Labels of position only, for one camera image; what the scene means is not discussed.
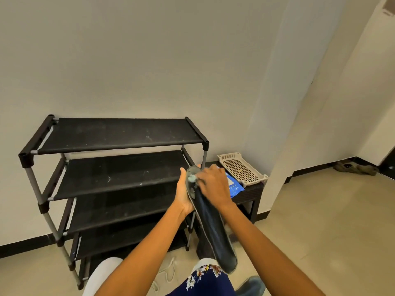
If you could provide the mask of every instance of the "hand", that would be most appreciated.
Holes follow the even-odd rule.
[[[210,168],[205,168],[196,174],[196,177],[201,192],[218,211],[221,212],[229,204],[233,204],[225,169],[218,168],[213,164]]]
[[[186,171],[182,167],[180,168],[180,171],[181,171],[181,175],[180,175],[180,179],[177,182],[177,190],[175,193],[175,199],[173,203],[175,203],[182,209],[185,218],[190,212],[194,210],[194,207],[191,201],[189,200],[188,193],[186,192],[186,186],[185,186]]]

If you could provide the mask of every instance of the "flower pattern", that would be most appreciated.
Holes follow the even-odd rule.
[[[201,277],[207,272],[209,269],[212,269],[215,277],[217,278],[222,272],[224,272],[220,266],[216,265],[203,265],[200,268],[196,269],[190,276],[188,276],[186,280],[186,291],[192,289],[195,283],[198,283]]]

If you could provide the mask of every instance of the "beige plastic basket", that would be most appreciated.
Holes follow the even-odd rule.
[[[232,175],[243,187],[250,186],[269,177],[266,174],[260,174],[254,167],[248,164],[240,153],[229,153],[218,155],[221,165]]]

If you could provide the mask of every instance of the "black shoe rack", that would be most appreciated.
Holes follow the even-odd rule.
[[[40,213],[82,289],[100,262],[125,257],[153,229],[174,200],[180,167],[195,165],[185,144],[202,144],[205,166],[209,141],[188,118],[121,119],[56,118],[48,115],[19,153]],[[69,160],[66,153],[106,149],[181,145],[177,151]],[[60,154],[41,192],[33,173],[35,155]],[[62,173],[63,179],[58,183]],[[67,199],[56,228],[49,215],[51,201]],[[195,213],[181,224],[169,250],[189,250]],[[64,241],[72,238],[68,253]],[[81,260],[76,271],[76,261]]]

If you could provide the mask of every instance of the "dark door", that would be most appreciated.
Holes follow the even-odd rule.
[[[395,148],[384,159],[378,169],[380,169],[381,174],[388,176],[391,179],[395,179]]]

